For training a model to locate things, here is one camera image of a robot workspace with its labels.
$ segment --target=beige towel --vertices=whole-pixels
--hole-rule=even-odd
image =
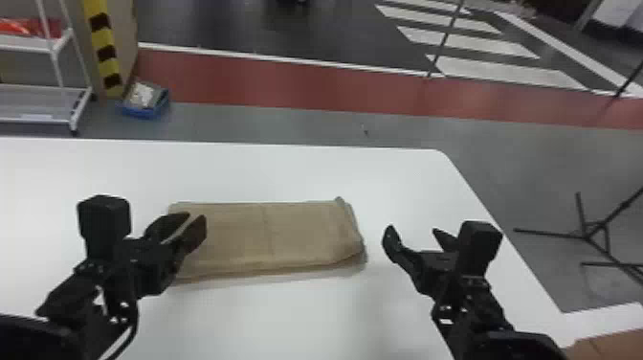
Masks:
[[[340,197],[303,203],[198,204],[170,213],[208,220],[208,237],[186,257],[179,280],[332,265],[364,251],[353,212]]]

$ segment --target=white table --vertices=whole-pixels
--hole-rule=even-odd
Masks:
[[[84,258],[76,204],[125,197],[133,235],[175,201],[327,200],[353,205],[363,269],[205,281],[141,301],[122,359],[451,359],[432,301],[386,258],[394,224],[416,249],[432,227],[495,223],[454,165],[434,150],[0,138],[0,312],[31,315]],[[488,279],[517,329],[574,343],[565,318],[506,239]]]

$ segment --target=crosswalk stripe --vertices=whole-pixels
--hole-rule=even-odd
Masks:
[[[441,56],[437,60],[437,68],[449,77],[587,90],[583,84],[558,70],[468,60],[449,56]]]
[[[376,5],[375,8],[379,10],[384,16],[396,19],[415,21],[425,24],[434,24],[440,26],[449,26],[451,22],[450,16],[438,15],[436,13],[428,13],[421,11],[411,11],[406,9],[388,7],[384,5]],[[460,29],[474,30],[478,32],[486,32],[492,34],[501,34],[493,26],[484,21],[470,20],[470,19],[457,19],[455,26]]]
[[[565,44],[563,41],[542,31],[541,29],[535,27],[534,25],[529,24],[528,22],[520,19],[516,15],[511,15],[511,14],[502,13],[502,12],[496,12],[496,15],[500,16],[501,18],[508,21],[509,23],[516,26],[517,28],[530,33],[534,37],[537,37],[543,43],[565,54],[572,60],[585,66],[590,71],[594,72],[596,75],[611,82],[617,87],[624,84],[625,81],[627,80],[627,78],[615,72],[611,68],[603,65],[602,63],[594,60],[593,58],[572,48],[571,46]],[[628,87],[628,91],[637,96],[643,96],[643,86],[639,85],[638,83],[635,83],[635,82],[631,83],[630,86]]]
[[[398,26],[397,29],[399,29],[408,40],[422,44],[439,45],[444,37],[443,33],[430,30],[415,29],[406,26]],[[515,42],[490,40],[459,34],[449,35],[446,46],[449,48],[475,50],[485,53],[540,58],[521,44]]]
[[[451,11],[451,12],[457,9],[457,5],[441,3],[439,1],[431,1],[431,0],[386,0],[386,1],[389,1],[392,3],[398,3],[398,4],[414,5],[416,7],[421,7],[421,8],[437,9],[437,10]],[[471,12],[464,8],[462,8],[460,12],[465,15],[471,15]]]

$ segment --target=red object on shelf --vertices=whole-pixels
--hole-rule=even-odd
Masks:
[[[59,19],[47,19],[47,24],[52,38],[62,36],[62,25]],[[0,34],[47,37],[45,27],[39,18],[8,19],[0,17]]]

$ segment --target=white wall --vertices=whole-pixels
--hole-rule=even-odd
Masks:
[[[643,32],[643,4],[639,5],[632,16],[630,16],[627,26]]]
[[[641,6],[643,0],[604,0],[594,13],[593,18],[604,24],[620,28],[628,23],[632,14]]]

